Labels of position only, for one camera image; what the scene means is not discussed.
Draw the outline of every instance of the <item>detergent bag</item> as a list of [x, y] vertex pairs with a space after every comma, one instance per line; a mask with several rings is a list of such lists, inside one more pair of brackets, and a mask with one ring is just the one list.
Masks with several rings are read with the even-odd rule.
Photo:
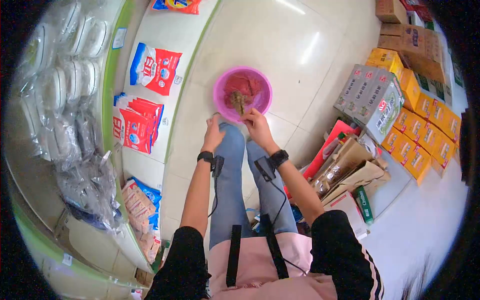
[[130, 85], [142, 84], [160, 95], [168, 96], [181, 55], [138, 43], [130, 67]]

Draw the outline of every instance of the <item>blue jeans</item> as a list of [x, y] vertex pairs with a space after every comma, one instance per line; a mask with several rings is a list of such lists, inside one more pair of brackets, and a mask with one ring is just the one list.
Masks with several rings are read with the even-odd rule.
[[[241, 167], [245, 140], [237, 127], [227, 123], [221, 123], [219, 127], [226, 134], [222, 143], [217, 147], [215, 156], [222, 156], [225, 158], [225, 162], [217, 179], [218, 205], [210, 219], [210, 249], [218, 243], [230, 239], [232, 225], [242, 226], [242, 238], [253, 236], [241, 191]], [[268, 154], [254, 141], [247, 142], [247, 155], [248, 165], [258, 188], [260, 213], [268, 214], [273, 222], [285, 199], [282, 179], [278, 171], [275, 171], [276, 178], [272, 182], [281, 189], [281, 192], [264, 180], [254, 161], [263, 156], [268, 157]], [[288, 201], [278, 214], [274, 224], [274, 233], [281, 232], [298, 233]]]

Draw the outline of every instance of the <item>hand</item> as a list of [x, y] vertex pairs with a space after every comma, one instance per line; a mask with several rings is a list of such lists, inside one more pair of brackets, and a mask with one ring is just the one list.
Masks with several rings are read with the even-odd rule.
[[268, 127], [267, 119], [255, 108], [250, 109], [241, 118], [240, 121], [247, 126], [250, 137], [260, 147], [262, 147], [268, 155], [280, 150], [280, 147], [275, 143]]
[[214, 115], [207, 120], [207, 132], [205, 133], [204, 145], [200, 152], [208, 151], [213, 153], [222, 142], [225, 132], [220, 132], [218, 128], [219, 117], [219, 115]]

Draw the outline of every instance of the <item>black strap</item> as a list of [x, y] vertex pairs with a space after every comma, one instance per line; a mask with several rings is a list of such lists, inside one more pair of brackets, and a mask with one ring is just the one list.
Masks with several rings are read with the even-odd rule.
[[272, 222], [268, 215], [260, 216], [260, 225], [265, 229], [265, 237], [267, 238], [268, 248], [270, 249], [273, 263], [275, 264], [278, 279], [288, 278], [287, 265], [283, 260], [282, 252], [280, 251], [280, 246], [276, 240]]
[[233, 225], [232, 235], [230, 238], [230, 254], [228, 255], [227, 287], [234, 287], [237, 281], [237, 271], [240, 255], [240, 237], [241, 225]]

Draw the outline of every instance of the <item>black sleeve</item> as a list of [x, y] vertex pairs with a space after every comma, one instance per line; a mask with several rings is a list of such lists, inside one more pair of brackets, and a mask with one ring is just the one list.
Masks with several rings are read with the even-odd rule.
[[383, 297], [380, 274], [343, 211], [325, 212], [313, 222], [312, 256], [310, 272], [331, 275], [339, 300]]
[[198, 230], [181, 227], [175, 231], [165, 264], [155, 275], [145, 299], [207, 298], [204, 239]]

